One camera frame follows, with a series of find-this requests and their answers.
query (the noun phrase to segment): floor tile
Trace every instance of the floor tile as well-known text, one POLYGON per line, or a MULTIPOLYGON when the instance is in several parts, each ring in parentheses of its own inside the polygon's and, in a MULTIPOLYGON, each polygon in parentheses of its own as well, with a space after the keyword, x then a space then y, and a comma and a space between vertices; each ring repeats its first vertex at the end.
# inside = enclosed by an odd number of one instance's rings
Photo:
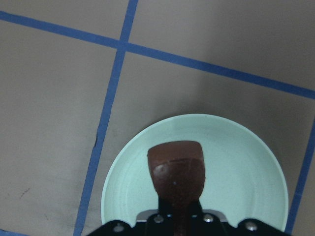
POLYGON ((0 10, 119 39, 128 0, 5 0, 0 10))
POLYGON ((315 235, 315 156, 306 181, 302 201, 294 225, 293 235, 315 235))
POLYGON ((0 229, 70 236, 116 50, 0 27, 0 229))
POLYGON ((315 89, 311 1, 140 0, 130 41, 315 89))

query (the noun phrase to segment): screw head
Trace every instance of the screw head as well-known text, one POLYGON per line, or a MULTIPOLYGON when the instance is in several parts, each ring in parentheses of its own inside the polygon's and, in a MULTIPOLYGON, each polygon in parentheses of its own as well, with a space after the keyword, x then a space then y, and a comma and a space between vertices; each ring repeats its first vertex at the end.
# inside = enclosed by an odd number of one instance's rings
POLYGON ((156 217, 154 217, 154 222, 156 222, 157 224, 160 224, 163 221, 164 221, 164 218, 161 215, 157 215, 156 217))
POLYGON ((214 218, 213 218, 213 216, 210 215, 210 214, 204 214, 203 220, 204 220, 205 222, 210 223, 210 222, 212 222, 212 221, 214 220, 214 218))
POLYGON ((246 229, 248 229, 249 231, 256 231, 257 230, 257 225, 252 222, 252 221, 248 221, 245 223, 245 227, 246 229))
POLYGON ((113 231, 114 231, 115 233, 120 233, 120 232, 124 231, 124 229, 125 229, 124 226, 118 223, 118 224, 113 228, 113 231))

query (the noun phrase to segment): blue tape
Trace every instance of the blue tape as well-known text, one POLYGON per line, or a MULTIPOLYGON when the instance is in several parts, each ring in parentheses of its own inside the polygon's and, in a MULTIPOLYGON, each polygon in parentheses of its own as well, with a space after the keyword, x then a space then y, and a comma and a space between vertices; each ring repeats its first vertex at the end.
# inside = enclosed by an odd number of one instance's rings
POLYGON ((296 189, 295 189, 295 193, 293 196, 293 201, 291 204, 289 216, 288 216, 287 223, 286 223, 285 232, 288 234, 292 234, 296 215, 297 215, 297 212, 298 212, 301 200, 302 200, 302 195, 303 195, 305 183, 307 180, 307 175, 309 173, 312 158, 314 155, 314 149, 315 149, 315 120, 313 122, 309 142, 308 142, 308 145, 306 148, 306 152, 305 152, 303 164, 301 167, 299 179, 298 179, 297 184, 296 184, 296 189))
POLYGON ((0 11, 0 20, 19 24, 22 26, 31 27, 38 30, 43 30, 51 33, 60 34, 63 36, 67 36, 70 38, 76 38, 83 41, 99 44, 102 46, 107 46, 111 48, 117 48, 119 41, 117 39, 84 32, 77 29, 72 29, 65 26, 60 26, 52 23, 48 23, 45 21, 35 20, 25 16, 18 16, 6 13, 4 11, 0 11))
POLYGON ((143 55, 146 57, 151 57, 158 60, 174 63, 177 65, 182 65, 182 66, 210 72, 217 75, 226 76, 226 77, 233 78, 236 80, 264 86, 267 88, 292 93, 298 96, 315 99, 314 90, 302 88, 302 87, 287 84, 284 82, 267 79, 261 76, 245 73, 238 70, 229 69, 223 66, 214 65, 214 64, 203 62, 203 61, 178 56, 171 53, 166 53, 163 51, 147 48, 147 47, 132 44, 132 43, 128 43, 126 50, 128 52, 143 55))
POLYGON ((99 44, 99 45, 103 45, 103 46, 107 46, 111 48, 123 49, 128 52, 143 55, 146 57, 163 60, 166 62, 214 73, 217 75, 222 75, 225 77, 264 86, 271 89, 276 89, 279 91, 288 92, 291 94, 295 94, 295 95, 310 98, 310 99, 315 99, 315 91, 311 89, 287 84, 284 82, 279 82, 272 79, 267 79, 261 76, 256 76, 256 75, 241 72, 238 70, 229 69, 223 66, 214 65, 214 64, 203 62, 203 61, 190 59, 190 58, 182 57, 179 55, 159 51, 156 49, 128 43, 136 6, 137 6, 137 0, 129 1, 120 40, 84 32, 81 30, 72 29, 72 28, 68 28, 64 26, 59 26, 56 24, 39 21, 32 18, 24 17, 24 16, 13 15, 13 14, 9 14, 3 11, 0 11, 0 20, 60 34, 60 35, 71 37, 71 38, 80 39, 83 41, 87 41, 87 42, 91 42, 91 43, 95 43, 95 44, 99 44))
MULTIPOLYGON (((137 0, 130 0, 128 3, 127 7, 127 13, 125 15, 125 20, 120 36, 120 40, 123 42, 127 42, 129 40, 131 28, 132 28, 132 22, 134 18, 134 14, 136 11, 137 7, 137 0)), ((87 212, 88 212, 88 207, 91 199, 91 194, 92 194, 92 189, 94 185, 94 180, 97 172, 97 167, 99 164, 99 159, 101 156, 105 136, 106 136, 106 131, 111 115, 111 110, 112 106, 114 103, 117 87, 118 87, 118 82, 120 78, 120 73, 123 67, 124 59, 125 59, 125 54, 126 51, 123 49, 123 47, 118 47, 115 60, 114 60, 114 65, 112 69, 112 74, 109 80, 109 84, 107 87, 107 92, 105 96, 105 101, 104 101, 104 106, 102 110, 102 114, 100 117, 100 122, 99 126, 97 129, 97 134, 96 134, 96 142, 94 145, 94 148, 91 153, 91 158, 88 166, 88 171, 83 187, 83 192, 81 196, 81 201, 79 205, 79 210, 77 214, 77 219, 75 222, 75 227, 74 227, 74 232, 73 236, 81 236, 87 212)))
POLYGON ((10 231, 5 231, 5 230, 0 230, 0 236, 27 236, 15 232, 10 232, 10 231))

